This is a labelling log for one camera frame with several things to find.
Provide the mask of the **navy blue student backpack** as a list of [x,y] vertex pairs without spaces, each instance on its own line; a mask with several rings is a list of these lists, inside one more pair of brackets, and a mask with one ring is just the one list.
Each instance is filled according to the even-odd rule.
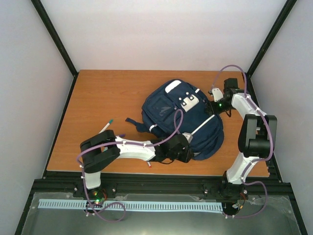
[[152,92],[142,105],[142,122],[127,118],[140,133],[168,137],[179,126],[180,133],[190,133],[194,160],[212,157],[224,141],[224,126],[219,115],[205,112],[207,96],[181,79],[167,81]]

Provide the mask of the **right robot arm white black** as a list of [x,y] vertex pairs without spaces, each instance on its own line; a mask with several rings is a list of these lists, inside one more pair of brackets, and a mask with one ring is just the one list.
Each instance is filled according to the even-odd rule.
[[226,113],[231,116],[231,111],[237,110],[243,118],[238,137],[239,154],[218,186],[221,198],[240,199],[245,190],[246,178],[253,167],[273,155],[277,118],[262,111],[251,96],[238,87],[236,78],[226,79],[224,90],[212,88],[210,94],[214,99],[206,106],[209,115]]

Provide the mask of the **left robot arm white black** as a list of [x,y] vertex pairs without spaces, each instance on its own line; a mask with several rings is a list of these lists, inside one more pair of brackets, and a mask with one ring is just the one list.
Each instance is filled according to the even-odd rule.
[[189,162],[194,153],[189,133],[174,134],[167,138],[151,141],[131,141],[116,136],[113,130],[107,130],[83,141],[80,144],[84,170],[85,192],[96,197],[102,191],[101,171],[116,159],[139,159],[145,162],[164,163],[170,161]]

